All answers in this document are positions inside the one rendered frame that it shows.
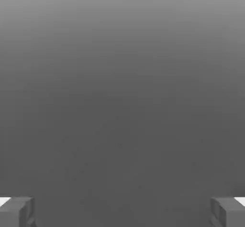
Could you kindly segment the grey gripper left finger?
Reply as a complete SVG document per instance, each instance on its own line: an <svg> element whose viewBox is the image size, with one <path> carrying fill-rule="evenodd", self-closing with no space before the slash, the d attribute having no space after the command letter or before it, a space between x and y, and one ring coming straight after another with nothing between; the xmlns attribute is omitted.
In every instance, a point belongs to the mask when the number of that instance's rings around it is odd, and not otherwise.
<svg viewBox="0 0 245 227"><path fill-rule="evenodd" d="M0 227L36 227L35 199L0 197Z"/></svg>

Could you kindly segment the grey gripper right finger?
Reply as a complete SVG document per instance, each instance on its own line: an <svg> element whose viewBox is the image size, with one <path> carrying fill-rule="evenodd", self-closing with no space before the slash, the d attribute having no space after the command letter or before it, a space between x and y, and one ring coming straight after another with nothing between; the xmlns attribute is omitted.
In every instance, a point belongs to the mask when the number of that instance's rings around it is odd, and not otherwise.
<svg viewBox="0 0 245 227"><path fill-rule="evenodd" d="M245 227L245 197L212 197L211 227Z"/></svg>

